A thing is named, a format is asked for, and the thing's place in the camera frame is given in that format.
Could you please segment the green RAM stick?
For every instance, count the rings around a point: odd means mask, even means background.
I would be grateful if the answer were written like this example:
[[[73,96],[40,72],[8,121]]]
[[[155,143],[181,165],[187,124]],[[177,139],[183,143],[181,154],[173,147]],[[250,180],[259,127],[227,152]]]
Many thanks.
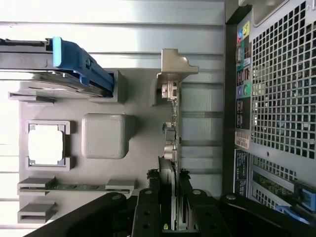
[[[129,193],[130,190],[122,189],[122,188],[111,188],[106,185],[87,185],[87,184],[77,184],[77,185],[69,185],[69,184],[57,184],[51,185],[48,187],[21,187],[20,191],[35,191],[35,192],[50,192],[50,191],[87,191],[87,192],[122,192]]]

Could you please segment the grey printed parts rack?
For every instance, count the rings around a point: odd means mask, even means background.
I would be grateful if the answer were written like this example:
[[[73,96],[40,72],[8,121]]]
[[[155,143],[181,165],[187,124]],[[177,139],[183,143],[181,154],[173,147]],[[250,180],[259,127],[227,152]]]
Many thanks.
[[[162,126],[171,107],[162,105],[155,69],[114,73],[114,98],[57,98],[19,103],[19,224],[45,224],[109,192],[20,191],[57,184],[106,185],[130,190],[147,185],[166,144]],[[59,130],[64,156],[57,165],[35,164],[28,155],[31,130]]]

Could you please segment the blue plastic case latch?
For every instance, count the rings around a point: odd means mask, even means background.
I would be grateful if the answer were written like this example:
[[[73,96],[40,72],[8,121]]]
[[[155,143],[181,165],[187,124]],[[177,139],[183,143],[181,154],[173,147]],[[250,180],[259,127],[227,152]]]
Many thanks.
[[[290,206],[277,205],[275,210],[300,222],[316,227],[316,187],[294,180]]]

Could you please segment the silver CPU chip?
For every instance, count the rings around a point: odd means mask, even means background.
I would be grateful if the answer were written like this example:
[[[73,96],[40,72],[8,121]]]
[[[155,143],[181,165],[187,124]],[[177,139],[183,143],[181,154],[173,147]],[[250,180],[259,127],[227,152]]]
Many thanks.
[[[57,165],[63,159],[64,134],[59,130],[31,130],[28,134],[28,155],[40,165]]]

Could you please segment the black PC case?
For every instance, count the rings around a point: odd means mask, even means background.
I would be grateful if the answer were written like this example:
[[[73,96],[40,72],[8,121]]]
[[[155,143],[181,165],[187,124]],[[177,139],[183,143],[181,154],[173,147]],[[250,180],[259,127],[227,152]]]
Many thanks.
[[[227,0],[223,193],[275,210],[316,187],[316,0]]]

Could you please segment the hard disk with blue caddy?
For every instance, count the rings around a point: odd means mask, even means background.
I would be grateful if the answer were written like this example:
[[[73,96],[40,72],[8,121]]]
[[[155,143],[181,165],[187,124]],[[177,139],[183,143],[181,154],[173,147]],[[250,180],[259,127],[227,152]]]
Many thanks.
[[[0,82],[16,82],[9,98],[23,102],[57,98],[112,98],[115,79],[74,42],[0,39]]]

